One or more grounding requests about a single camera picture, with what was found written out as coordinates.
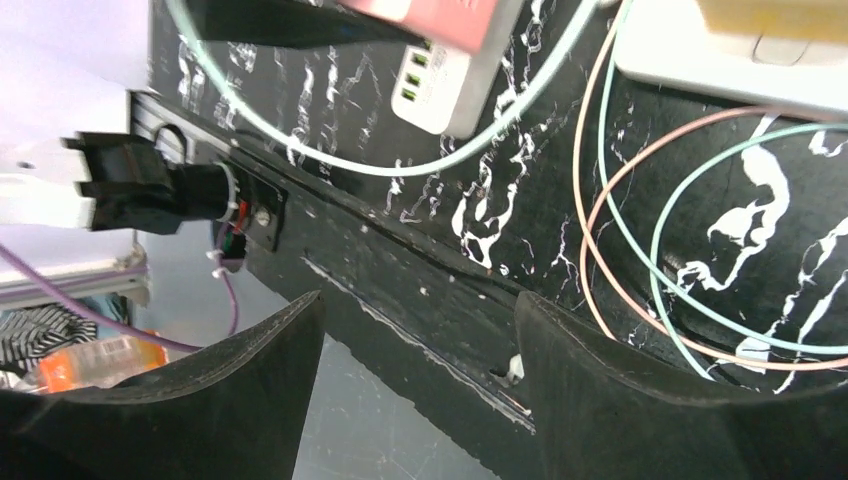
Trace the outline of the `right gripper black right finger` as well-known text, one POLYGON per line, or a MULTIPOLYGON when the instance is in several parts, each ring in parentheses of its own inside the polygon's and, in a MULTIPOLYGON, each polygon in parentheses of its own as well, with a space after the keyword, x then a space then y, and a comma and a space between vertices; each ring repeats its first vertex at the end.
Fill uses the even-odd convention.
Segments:
POLYGON ((847 390, 769 395, 699 379, 536 293, 517 299, 549 479, 843 479, 847 390))

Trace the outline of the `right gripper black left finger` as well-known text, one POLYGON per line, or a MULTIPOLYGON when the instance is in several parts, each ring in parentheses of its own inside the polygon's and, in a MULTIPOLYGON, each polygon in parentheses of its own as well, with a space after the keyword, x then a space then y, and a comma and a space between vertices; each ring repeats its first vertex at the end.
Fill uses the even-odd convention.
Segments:
POLYGON ((2 477, 291 478, 324 314, 313 291, 249 329, 109 389, 3 391, 2 477))

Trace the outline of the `small white USB power strip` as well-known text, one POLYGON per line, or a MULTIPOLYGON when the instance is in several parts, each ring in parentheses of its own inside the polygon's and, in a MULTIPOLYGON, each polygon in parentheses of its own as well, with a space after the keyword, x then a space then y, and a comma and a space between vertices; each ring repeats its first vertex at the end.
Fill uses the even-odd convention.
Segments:
POLYGON ((523 7, 499 1, 477 53, 441 43, 408 47, 391 95, 393 113, 432 135, 471 138, 523 7))

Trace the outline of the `pink charger plug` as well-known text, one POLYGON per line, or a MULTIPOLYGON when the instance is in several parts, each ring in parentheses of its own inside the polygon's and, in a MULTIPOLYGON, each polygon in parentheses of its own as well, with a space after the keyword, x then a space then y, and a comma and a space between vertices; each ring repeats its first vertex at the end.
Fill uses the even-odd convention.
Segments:
POLYGON ((341 0, 339 4, 466 53, 478 53, 496 0, 341 0))

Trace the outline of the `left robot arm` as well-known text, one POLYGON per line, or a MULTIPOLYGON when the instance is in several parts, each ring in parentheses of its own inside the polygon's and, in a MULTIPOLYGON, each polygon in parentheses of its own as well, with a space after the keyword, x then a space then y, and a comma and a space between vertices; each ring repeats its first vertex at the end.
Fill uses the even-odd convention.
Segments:
POLYGON ((138 135, 79 132, 1 150, 2 224, 171 235, 238 208, 228 166, 172 163, 138 135))

